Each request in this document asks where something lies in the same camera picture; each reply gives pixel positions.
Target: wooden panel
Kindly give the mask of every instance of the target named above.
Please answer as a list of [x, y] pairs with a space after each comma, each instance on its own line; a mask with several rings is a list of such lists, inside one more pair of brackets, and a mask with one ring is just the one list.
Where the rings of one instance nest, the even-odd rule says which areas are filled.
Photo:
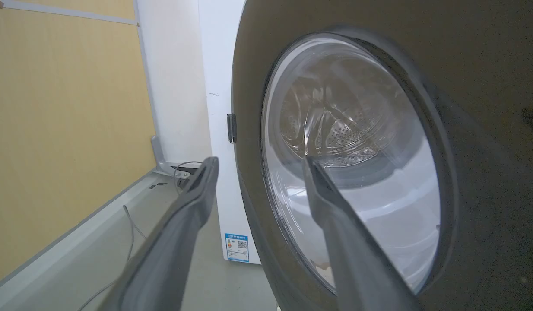
[[18, 0], [121, 18], [136, 19], [132, 0]]
[[0, 10], [0, 279], [155, 167], [136, 26]]

